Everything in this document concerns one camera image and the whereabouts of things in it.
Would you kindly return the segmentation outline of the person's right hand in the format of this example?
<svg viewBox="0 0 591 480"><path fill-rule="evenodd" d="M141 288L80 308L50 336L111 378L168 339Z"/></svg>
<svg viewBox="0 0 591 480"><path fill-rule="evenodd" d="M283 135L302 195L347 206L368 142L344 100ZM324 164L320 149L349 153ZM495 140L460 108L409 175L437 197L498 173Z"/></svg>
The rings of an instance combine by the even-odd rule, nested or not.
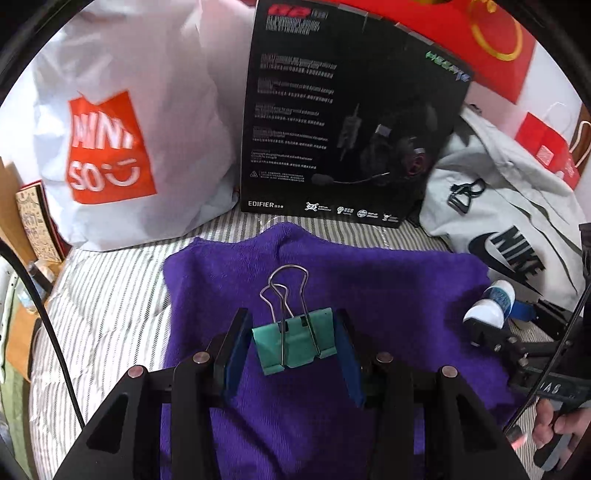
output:
<svg viewBox="0 0 591 480"><path fill-rule="evenodd" d="M571 454L586 433L590 423L590 409L580 408L561 415L554 420L554 407L547 399L540 399L536 404L536 420L533 440L537 448L548 444L555 435L571 435L566 452Z"/></svg>

